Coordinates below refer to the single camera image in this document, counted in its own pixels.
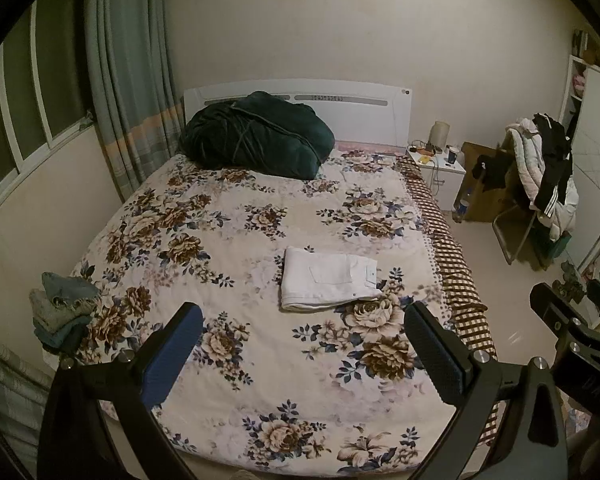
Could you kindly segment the white pants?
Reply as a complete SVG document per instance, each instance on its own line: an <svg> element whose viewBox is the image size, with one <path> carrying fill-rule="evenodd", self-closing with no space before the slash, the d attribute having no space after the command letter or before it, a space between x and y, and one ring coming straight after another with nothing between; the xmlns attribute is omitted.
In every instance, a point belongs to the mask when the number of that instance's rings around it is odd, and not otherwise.
<svg viewBox="0 0 600 480"><path fill-rule="evenodd" d="M280 283L284 311L319 311L380 295L374 259L294 247L285 250Z"/></svg>

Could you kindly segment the dark shoes on floor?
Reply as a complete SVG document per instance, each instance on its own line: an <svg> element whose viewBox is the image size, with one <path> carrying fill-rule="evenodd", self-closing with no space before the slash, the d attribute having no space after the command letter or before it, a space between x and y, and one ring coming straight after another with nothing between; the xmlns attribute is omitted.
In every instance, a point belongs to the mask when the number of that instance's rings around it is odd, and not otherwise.
<svg viewBox="0 0 600 480"><path fill-rule="evenodd" d="M576 268L569 261L564 261L560 265L560 270L562 270L562 279L555 280L552 289L565 302L580 304L585 296L585 289L579 280Z"/></svg>

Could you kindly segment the checkered brown bed sheet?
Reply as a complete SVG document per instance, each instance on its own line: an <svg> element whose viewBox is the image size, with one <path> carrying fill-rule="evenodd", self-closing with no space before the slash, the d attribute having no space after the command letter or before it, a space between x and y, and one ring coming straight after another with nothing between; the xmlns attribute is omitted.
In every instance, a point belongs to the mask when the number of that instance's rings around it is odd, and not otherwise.
<svg viewBox="0 0 600 480"><path fill-rule="evenodd" d="M422 216L422 232L432 245L436 277L441 282L448 313L441 324L456 333L469 350L483 350L496 358L486 310L448 220L434 200L416 164L408 155L396 158L394 169L402 176Z"/></svg>

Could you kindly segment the folding chair with clothes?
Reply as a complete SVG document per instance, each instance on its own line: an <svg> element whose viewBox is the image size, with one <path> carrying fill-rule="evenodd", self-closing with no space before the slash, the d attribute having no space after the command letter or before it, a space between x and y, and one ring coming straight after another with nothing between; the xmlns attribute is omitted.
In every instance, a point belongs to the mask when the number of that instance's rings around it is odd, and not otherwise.
<svg viewBox="0 0 600 480"><path fill-rule="evenodd" d="M572 171L557 183L550 206L535 205L546 169L541 133L519 122L505 128L498 154L507 162L498 182L506 192L504 209L492 221L505 260L512 263L529 244L541 266L547 266L566 248L576 228L579 194Z"/></svg>

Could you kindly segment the stack of folded clothes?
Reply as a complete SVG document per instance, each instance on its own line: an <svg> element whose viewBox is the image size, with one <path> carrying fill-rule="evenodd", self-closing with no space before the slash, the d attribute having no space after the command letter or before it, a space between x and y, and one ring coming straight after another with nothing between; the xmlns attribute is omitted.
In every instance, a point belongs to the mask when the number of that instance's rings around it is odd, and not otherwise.
<svg viewBox="0 0 600 480"><path fill-rule="evenodd" d="M42 273L42 289L31 289L34 334L51 354L73 354L86 336L87 325L102 299L84 278Z"/></svg>

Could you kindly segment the black striped garment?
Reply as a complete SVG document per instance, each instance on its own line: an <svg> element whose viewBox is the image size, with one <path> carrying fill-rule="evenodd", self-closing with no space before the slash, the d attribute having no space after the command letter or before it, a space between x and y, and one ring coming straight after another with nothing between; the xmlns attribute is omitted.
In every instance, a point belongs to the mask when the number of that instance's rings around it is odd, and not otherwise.
<svg viewBox="0 0 600 480"><path fill-rule="evenodd" d="M536 113L532 122L542 140L542 159L545 169L534 206L547 217L558 203L565 203L567 184L572 175L571 138L564 126L554 118Z"/></svg>

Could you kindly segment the plastic water bottle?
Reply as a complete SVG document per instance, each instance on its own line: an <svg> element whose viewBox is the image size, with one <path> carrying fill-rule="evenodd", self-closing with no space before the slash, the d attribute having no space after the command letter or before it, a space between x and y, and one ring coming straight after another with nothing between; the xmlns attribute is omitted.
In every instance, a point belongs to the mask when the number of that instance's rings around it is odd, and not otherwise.
<svg viewBox="0 0 600 480"><path fill-rule="evenodd" d="M470 206L471 190L467 190L457 201L452 218L456 223L462 223Z"/></svg>

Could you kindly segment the white puffer jacket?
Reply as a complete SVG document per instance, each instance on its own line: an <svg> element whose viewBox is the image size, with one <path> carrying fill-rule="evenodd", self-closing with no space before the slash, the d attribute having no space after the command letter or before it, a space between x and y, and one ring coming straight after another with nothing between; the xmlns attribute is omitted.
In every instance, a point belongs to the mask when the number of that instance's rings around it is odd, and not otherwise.
<svg viewBox="0 0 600 480"><path fill-rule="evenodd" d="M505 128L527 208L538 214L555 243L576 226L579 194L573 180L572 136L550 115L536 113Z"/></svg>

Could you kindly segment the white nightstand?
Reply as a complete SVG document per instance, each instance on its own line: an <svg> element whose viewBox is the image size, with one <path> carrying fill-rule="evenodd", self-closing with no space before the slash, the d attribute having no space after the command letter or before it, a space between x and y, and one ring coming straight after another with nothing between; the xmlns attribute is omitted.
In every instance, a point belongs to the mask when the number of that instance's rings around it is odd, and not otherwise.
<svg viewBox="0 0 600 480"><path fill-rule="evenodd" d="M452 211L466 174L460 162L449 162L449 156L444 153L429 156L418 148L408 148L406 154L413 159L440 209Z"/></svg>

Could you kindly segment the floral bedspread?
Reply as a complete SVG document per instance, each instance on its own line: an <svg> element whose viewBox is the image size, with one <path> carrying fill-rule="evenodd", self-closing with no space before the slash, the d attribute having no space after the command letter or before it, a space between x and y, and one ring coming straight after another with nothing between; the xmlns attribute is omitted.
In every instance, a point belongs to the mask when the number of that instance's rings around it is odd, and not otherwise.
<svg viewBox="0 0 600 480"><path fill-rule="evenodd" d="M313 181L202 170L176 156L74 268L102 294L80 355L111 360L186 301L204 328L155 416L180 451L278 474L408 471L448 423L404 333L405 308L450 309L404 156L333 152ZM280 306L285 252L378 264L372 301Z"/></svg>

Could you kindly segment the white wardrobe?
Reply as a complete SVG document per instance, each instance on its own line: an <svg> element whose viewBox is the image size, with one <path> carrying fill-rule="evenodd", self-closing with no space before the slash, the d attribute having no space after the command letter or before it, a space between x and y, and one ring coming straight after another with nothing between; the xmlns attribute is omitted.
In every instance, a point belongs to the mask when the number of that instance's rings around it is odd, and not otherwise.
<svg viewBox="0 0 600 480"><path fill-rule="evenodd" d="M584 30L572 36L560 120L574 134L577 223L567 247L583 281L600 281L600 49Z"/></svg>

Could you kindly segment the beige table lamp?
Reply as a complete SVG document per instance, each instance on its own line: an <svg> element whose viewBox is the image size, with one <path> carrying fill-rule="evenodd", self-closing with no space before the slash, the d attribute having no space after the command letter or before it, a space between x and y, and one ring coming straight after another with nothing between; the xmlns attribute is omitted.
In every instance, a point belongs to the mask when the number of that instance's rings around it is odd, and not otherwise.
<svg viewBox="0 0 600 480"><path fill-rule="evenodd" d="M451 126L442 120L436 120L429 131L428 143L437 151L442 152L446 147Z"/></svg>

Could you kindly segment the white headboard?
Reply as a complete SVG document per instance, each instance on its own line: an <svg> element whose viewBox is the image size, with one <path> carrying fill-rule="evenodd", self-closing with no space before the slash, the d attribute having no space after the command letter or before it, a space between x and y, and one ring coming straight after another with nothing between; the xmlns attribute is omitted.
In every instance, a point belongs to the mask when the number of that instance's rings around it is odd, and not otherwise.
<svg viewBox="0 0 600 480"><path fill-rule="evenodd" d="M210 84L184 91L185 118L209 104L255 91L309 105L338 141L396 148L407 148L410 142L413 91L372 82L291 78Z"/></svg>

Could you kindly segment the green curtain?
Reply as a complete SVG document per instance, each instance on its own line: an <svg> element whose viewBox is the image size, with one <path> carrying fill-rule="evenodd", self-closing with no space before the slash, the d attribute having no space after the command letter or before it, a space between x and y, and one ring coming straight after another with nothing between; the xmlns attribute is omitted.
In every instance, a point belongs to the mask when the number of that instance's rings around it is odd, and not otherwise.
<svg viewBox="0 0 600 480"><path fill-rule="evenodd" d="M85 40L100 140L127 200L176 153L184 127L166 0L85 0Z"/></svg>

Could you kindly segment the dark green blanket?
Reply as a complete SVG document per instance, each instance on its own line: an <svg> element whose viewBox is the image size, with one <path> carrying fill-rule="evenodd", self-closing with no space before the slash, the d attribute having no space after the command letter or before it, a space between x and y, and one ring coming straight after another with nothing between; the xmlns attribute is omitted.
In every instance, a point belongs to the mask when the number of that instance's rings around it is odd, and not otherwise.
<svg viewBox="0 0 600 480"><path fill-rule="evenodd" d="M336 139L309 105L255 91L198 110L178 143L207 170L247 169L305 181L316 178Z"/></svg>

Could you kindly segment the window with white frame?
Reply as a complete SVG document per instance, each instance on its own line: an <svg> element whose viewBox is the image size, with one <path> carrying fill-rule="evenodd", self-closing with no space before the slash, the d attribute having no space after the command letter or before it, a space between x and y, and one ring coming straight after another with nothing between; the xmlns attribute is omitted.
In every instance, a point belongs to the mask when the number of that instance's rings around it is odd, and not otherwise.
<svg viewBox="0 0 600 480"><path fill-rule="evenodd" d="M88 127L84 0L35 0L0 44L0 200Z"/></svg>

